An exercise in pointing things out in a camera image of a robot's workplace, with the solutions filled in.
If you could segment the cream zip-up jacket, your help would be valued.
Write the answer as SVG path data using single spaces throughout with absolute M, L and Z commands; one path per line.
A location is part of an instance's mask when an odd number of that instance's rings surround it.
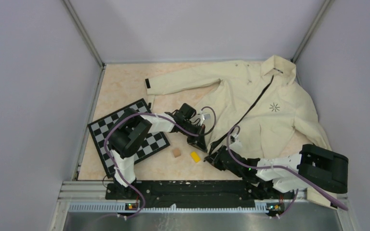
M 296 131 L 318 147 L 330 150 L 311 96 L 296 82 L 296 65 L 274 55 L 262 63 L 243 60 L 208 63 L 146 79 L 146 92 L 168 95 L 217 84 L 197 108 L 210 106 L 205 137 L 208 153 L 225 144 L 228 131 L 241 127 L 239 154 L 245 158 L 280 156 Z

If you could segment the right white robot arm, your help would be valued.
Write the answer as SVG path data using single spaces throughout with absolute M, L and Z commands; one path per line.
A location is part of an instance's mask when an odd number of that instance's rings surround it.
M 243 158 L 222 146 L 204 160 L 252 184 L 267 181 L 263 191 L 269 198 L 307 187 L 338 194 L 348 191 L 348 158 L 313 144 L 303 145 L 296 154 L 275 159 Z

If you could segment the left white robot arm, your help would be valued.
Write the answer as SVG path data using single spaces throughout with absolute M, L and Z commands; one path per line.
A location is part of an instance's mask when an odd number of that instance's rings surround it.
M 113 159 L 117 193 L 124 199 L 133 197 L 135 186 L 134 155 L 150 133 L 180 132 L 187 137 L 187 143 L 207 152 L 205 136 L 213 129 L 206 130 L 205 121 L 216 122 L 215 111 L 203 113 L 184 103 L 180 109 L 162 114 L 126 111 L 109 130 L 105 140 L 105 151 Z

